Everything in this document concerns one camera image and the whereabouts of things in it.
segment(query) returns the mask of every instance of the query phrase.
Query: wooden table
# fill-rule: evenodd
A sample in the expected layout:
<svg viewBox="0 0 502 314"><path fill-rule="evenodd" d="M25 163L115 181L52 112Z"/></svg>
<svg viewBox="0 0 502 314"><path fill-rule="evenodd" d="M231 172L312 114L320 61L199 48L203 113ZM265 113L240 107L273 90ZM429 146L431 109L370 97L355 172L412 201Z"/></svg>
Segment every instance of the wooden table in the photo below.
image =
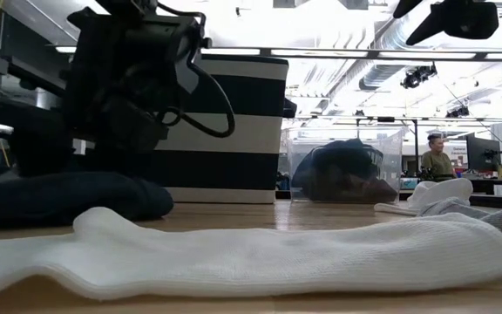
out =
<svg viewBox="0 0 502 314"><path fill-rule="evenodd" d="M369 206L180 204L165 220L142 226L165 231L224 228L349 229L407 219L374 213ZM59 235L70 228L0 232L0 239ZM1 314L99 313L502 313L502 281L432 293L322 294L253 299L133 297L100 303L77 297L50 279L33 277L0 293Z"/></svg>

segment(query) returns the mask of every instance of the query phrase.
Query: ceiling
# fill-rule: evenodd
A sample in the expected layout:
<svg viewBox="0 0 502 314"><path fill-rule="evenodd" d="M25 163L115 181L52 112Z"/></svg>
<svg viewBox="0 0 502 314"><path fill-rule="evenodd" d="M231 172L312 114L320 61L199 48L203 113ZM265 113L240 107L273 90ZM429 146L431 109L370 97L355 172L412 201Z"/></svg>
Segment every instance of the ceiling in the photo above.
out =
<svg viewBox="0 0 502 314"><path fill-rule="evenodd" d="M323 49L410 49L405 39L429 13L434 0L424 0L408 16L392 20L397 0L369 0L367 10L351 10L338 0L294 0L294 8L275 8L287 0L161 0L177 10L207 14L207 35L215 47L298 47ZM13 0L4 9L55 45L73 46L78 30L66 17L85 6L105 11L94 0ZM426 50L502 49L502 18L492 38L470 41L443 34L416 46ZM502 64L436 63L438 76L417 89L399 82L411 62L371 60L289 60L287 97L300 115L445 116L462 102L484 116L498 115L502 102Z"/></svg>

